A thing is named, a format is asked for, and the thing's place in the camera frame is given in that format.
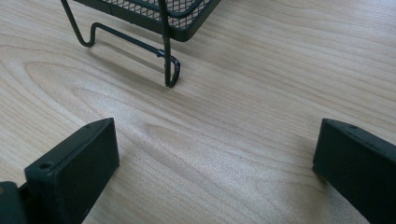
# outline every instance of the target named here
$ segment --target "light wood surface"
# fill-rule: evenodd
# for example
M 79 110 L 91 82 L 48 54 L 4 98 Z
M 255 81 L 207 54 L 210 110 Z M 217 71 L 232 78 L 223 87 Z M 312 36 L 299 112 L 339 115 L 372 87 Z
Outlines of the light wood surface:
M 85 38 L 100 21 L 71 3 Z M 367 223 L 312 171 L 322 118 L 396 143 L 396 3 L 223 0 L 163 59 L 99 31 L 82 47 L 61 2 L 0 1 L 0 181 L 113 117 L 120 168 L 84 223 Z

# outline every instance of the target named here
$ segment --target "wooden table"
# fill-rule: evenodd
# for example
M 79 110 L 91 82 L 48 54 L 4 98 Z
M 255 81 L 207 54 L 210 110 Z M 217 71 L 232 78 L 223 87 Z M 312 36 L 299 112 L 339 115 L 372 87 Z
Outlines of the wooden table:
M 100 21 L 71 3 L 85 38 Z M 116 121 L 120 168 L 85 223 L 367 223 L 312 171 L 322 118 L 396 143 L 396 3 L 223 0 L 163 59 L 105 32 L 83 48 L 60 1 L 0 1 L 0 181 L 84 124 Z

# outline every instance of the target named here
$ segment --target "black stand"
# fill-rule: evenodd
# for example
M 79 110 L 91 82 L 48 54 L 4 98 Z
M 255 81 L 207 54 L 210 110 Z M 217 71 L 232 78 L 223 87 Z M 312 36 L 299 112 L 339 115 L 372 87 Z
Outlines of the black stand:
M 165 58 L 165 86 L 172 88 L 175 86 L 178 76 L 180 74 L 180 62 L 177 60 L 177 58 L 173 57 L 171 55 L 171 41 L 170 41 L 170 36 L 169 36 L 169 23 L 168 23 L 168 12 L 166 9 L 166 2 L 165 0 L 158 0 L 158 5 L 160 8 L 160 17 L 163 25 L 163 45 L 164 45 L 164 50 L 162 49 L 156 49 L 152 47 L 151 45 L 148 45 L 146 43 L 143 43 L 131 36 L 125 35 L 119 31 L 116 31 L 106 25 L 103 25 L 99 22 L 95 22 L 91 26 L 91 37 L 89 42 L 85 42 L 84 38 L 81 35 L 81 32 L 78 29 L 78 25 L 76 23 L 76 20 L 73 16 L 72 10 L 70 9 L 69 4 L 67 3 L 67 0 L 61 0 L 62 5 L 64 6 L 64 11 L 67 14 L 68 19 L 70 20 L 70 23 L 73 27 L 74 32 L 76 33 L 77 39 L 79 43 L 84 46 L 84 47 L 92 47 L 95 43 L 95 31 L 96 28 L 100 28 L 104 31 L 107 31 L 113 35 L 116 35 L 124 40 L 127 40 L 133 44 L 136 44 L 137 46 L 147 49 L 157 55 L 157 57 L 164 57 Z M 171 63 L 175 67 L 175 72 L 171 78 Z

